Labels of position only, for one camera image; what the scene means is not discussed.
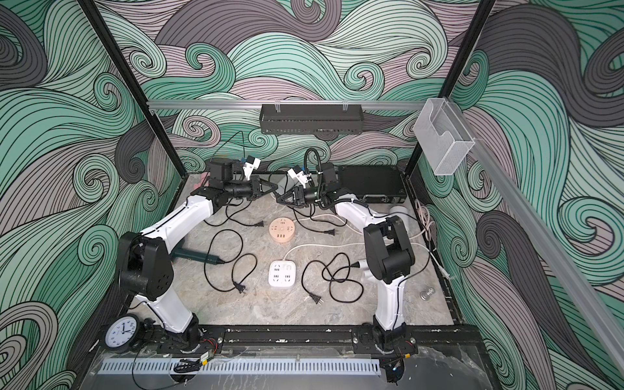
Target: two-prong plug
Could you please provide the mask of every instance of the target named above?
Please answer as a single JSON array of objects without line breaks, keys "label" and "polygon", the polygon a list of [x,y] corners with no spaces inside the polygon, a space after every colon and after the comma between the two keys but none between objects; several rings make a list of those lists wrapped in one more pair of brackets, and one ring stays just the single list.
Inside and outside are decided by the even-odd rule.
[{"label": "two-prong plug", "polygon": [[245,285],[242,285],[240,283],[234,282],[234,287],[236,287],[236,289],[238,290],[239,294],[242,294],[243,291],[245,290]]},{"label": "two-prong plug", "polygon": [[310,298],[312,298],[312,300],[314,301],[314,303],[316,303],[317,305],[319,303],[323,303],[323,300],[321,299],[320,295],[316,295],[316,294],[312,294],[310,293]]}]

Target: round power strip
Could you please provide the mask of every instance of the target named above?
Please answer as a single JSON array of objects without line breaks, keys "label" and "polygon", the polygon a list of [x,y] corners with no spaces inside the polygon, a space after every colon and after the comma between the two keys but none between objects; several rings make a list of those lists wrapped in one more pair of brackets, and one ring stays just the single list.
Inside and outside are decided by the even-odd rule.
[{"label": "round power strip", "polygon": [[277,218],[269,225],[269,234],[278,243],[289,242],[295,235],[295,223],[289,218]]}]

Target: white power strip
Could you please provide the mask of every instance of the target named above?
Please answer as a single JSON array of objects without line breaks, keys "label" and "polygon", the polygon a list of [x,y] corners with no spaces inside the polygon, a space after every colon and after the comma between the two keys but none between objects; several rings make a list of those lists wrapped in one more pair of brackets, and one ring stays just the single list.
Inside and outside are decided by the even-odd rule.
[{"label": "white power strip", "polygon": [[289,288],[295,284],[296,265],[290,260],[275,260],[269,268],[269,285]]}]

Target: gray marble surface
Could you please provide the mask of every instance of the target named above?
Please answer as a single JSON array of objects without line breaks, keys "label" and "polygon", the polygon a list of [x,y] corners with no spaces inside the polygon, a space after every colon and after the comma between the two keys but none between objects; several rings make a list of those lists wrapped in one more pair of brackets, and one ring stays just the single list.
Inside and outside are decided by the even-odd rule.
[{"label": "gray marble surface", "polygon": [[[199,182],[199,175],[192,175],[180,196],[178,204],[182,204],[192,191],[193,184]],[[240,207],[230,207],[228,212],[232,214],[247,205],[243,202]],[[413,215],[409,201],[404,205]],[[387,212],[390,205],[372,205],[377,212]],[[302,209],[303,213],[309,213],[309,209]],[[326,213],[318,210],[316,215]],[[200,323],[203,324],[359,324],[372,322],[373,314],[377,306],[376,284],[373,281],[363,279],[363,272],[353,268],[350,278],[359,280],[364,285],[362,297],[355,303],[338,303],[329,296],[329,283],[321,278],[322,266],[315,263],[308,267],[305,275],[305,285],[313,293],[322,296],[323,304],[316,305],[308,294],[301,288],[301,272],[307,262],[313,259],[329,262],[337,253],[343,251],[351,259],[356,261],[365,258],[364,245],[350,245],[344,248],[323,248],[318,246],[304,246],[292,251],[287,260],[296,263],[295,285],[288,290],[278,290],[268,284],[269,266],[273,260],[281,260],[286,252],[294,246],[306,243],[325,245],[344,245],[347,243],[362,243],[363,236],[355,233],[348,227],[336,228],[336,235],[331,236],[322,233],[309,232],[301,228],[295,222],[295,237],[288,243],[279,244],[274,242],[268,234],[268,225],[278,217],[288,217],[294,220],[293,212],[275,203],[271,195],[267,195],[254,201],[246,210],[236,214],[234,218],[245,223],[255,223],[260,220],[265,222],[265,227],[244,227],[235,222],[228,221],[221,227],[210,227],[205,223],[197,225],[187,235],[184,247],[197,251],[208,251],[210,241],[221,229],[229,228],[236,230],[243,237],[243,253],[254,253],[258,257],[258,266],[255,271],[243,283],[246,286],[244,294],[237,290],[229,293],[221,293],[211,288],[203,274],[203,264],[197,261],[177,258],[173,261],[175,277],[173,289],[180,299],[191,311],[197,314]],[[330,219],[336,223],[339,221],[332,217],[320,217]],[[225,219],[225,210],[219,210],[208,221],[217,224]],[[333,228],[327,223],[302,221],[303,224],[319,230]],[[418,225],[411,221],[408,226],[410,236],[418,232]],[[422,237],[417,237],[413,242],[424,244]],[[218,255],[224,260],[231,260],[238,253],[240,240],[232,232],[221,233],[212,245],[210,253]],[[425,249],[413,245],[416,263],[412,266],[412,272],[422,268],[427,261]],[[234,279],[240,279],[253,267],[252,256],[243,257],[235,267]],[[336,259],[330,266],[332,270],[346,265],[343,256]],[[227,290],[232,287],[231,272],[232,263],[225,265],[207,265],[208,278],[218,288]],[[419,275],[407,280],[405,283],[404,315],[407,324],[435,325],[452,324],[452,318],[444,300],[444,295],[437,279],[434,267],[429,264]],[[435,293],[428,301],[420,297],[420,292],[427,287],[433,287]],[[359,295],[360,287],[355,283],[333,283],[332,293],[342,300],[352,300]],[[133,312],[141,317],[155,316],[148,308],[140,306]]]}]

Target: screw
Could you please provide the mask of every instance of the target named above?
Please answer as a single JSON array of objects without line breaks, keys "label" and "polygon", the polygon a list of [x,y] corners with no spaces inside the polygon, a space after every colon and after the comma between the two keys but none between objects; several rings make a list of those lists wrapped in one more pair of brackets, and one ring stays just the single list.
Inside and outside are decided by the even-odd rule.
[{"label": "screw", "polygon": [[428,301],[434,293],[436,293],[436,289],[433,287],[427,287],[426,290],[421,291],[421,298],[423,301]]}]

